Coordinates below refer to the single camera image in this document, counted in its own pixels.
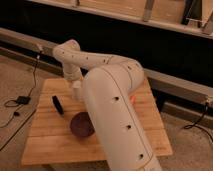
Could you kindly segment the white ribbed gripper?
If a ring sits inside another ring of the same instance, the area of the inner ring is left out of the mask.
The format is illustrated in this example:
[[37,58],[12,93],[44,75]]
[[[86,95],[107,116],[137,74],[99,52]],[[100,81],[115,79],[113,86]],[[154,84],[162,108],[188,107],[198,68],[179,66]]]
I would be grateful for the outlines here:
[[64,78],[70,82],[83,79],[81,69],[73,64],[64,64],[63,73]]

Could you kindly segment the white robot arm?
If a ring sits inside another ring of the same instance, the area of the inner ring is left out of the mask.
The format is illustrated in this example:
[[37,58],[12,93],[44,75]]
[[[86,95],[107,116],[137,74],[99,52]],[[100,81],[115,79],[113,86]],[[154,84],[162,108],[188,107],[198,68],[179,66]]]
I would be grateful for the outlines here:
[[82,81],[82,96],[111,171],[162,171],[129,94],[144,70],[131,58],[85,52],[69,40],[53,48],[69,81]]

